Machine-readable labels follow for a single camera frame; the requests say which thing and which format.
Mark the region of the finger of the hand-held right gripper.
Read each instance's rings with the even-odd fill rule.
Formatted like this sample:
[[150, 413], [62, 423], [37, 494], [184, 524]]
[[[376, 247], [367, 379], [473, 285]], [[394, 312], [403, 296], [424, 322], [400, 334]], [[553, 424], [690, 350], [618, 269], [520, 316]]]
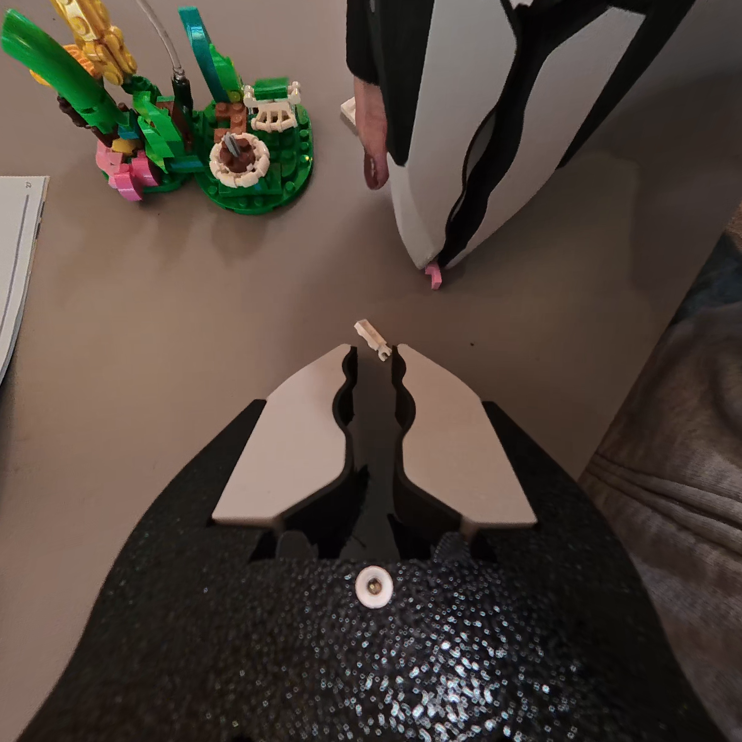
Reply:
[[508, 2], [436, 1], [407, 161], [389, 155], [395, 221], [417, 269], [444, 247], [465, 190], [468, 156], [495, 108], [516, 54]]
[[468, 179], [445, 242], [445, 266], [458, 264], [492, 235], [555, 172], [606, 87], [645, 14], [604, 5], [545, 56], [523, 104], [508, 105], [514, 122], [496, 116], [496, 130]]

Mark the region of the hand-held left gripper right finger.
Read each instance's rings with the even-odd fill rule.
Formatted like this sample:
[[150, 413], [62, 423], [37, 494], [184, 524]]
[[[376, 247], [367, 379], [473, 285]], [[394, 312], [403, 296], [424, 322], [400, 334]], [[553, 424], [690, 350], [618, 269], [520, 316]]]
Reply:
[[393, 500], [413, 531], [531, 528], [537, 518], [479, 396], [410, 345], [393, 350]]

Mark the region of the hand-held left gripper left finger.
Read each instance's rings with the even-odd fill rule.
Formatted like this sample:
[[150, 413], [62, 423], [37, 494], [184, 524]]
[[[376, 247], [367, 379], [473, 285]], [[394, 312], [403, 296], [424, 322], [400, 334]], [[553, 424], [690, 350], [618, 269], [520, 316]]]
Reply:
[[349, 463], [347, 423], [333, 404], [352, 381], [357, 349], [341, 344], [270, 393], [212, 520], [276, 528], [336, 482]]

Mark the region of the white lego clip piece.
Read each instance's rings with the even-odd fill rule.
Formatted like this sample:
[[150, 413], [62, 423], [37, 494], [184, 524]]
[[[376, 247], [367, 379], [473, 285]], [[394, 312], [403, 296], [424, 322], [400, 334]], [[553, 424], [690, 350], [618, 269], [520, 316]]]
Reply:
[[392, 349], [368, 320], [356, 321], [354, 328], [357, 334], [366, 341], [369, 348], [377, 354], [381, 361], [384, 362], [391, 357]]

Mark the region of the green lego garden model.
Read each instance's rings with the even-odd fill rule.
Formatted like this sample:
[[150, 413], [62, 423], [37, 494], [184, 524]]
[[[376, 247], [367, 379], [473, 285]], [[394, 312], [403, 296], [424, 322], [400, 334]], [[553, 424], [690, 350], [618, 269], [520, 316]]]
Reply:
[[52, 2], [73, 43], [62, 45], [17, 10], [5, 13], [2, 50], [55, 91], [60, 110], [97, 139], [96, 163], [128, 202], [194, 179], [218, 207], [260, 215], [297, 198], [313, 167], [310, 116], [290, 77], [243, 82], [211, 41], [199, 9], [178, 9], [211, 101], [194, 106], [190, 80], [148, 2], [137, 2], [172, 64], [172, 95], [138, 74], [103, 2]]

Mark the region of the lego instruction booklet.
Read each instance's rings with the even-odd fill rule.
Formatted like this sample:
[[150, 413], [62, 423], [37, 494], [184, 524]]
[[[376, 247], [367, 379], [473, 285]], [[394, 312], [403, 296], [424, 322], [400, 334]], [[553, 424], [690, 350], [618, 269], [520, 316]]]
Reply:
[[48, 183], [48, 176], [1, 177], [2, 380], [22, 326]]

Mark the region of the person's right hand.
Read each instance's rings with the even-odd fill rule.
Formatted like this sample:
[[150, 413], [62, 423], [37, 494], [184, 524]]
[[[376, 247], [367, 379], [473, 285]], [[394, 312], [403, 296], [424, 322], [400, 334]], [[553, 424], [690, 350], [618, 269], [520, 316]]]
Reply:
[[354, 78], [356, 131], [364, 148], [364, 179], [371, 190], [379, 190], [389, 176], [387, 165], [387, 120], [381, 88]]

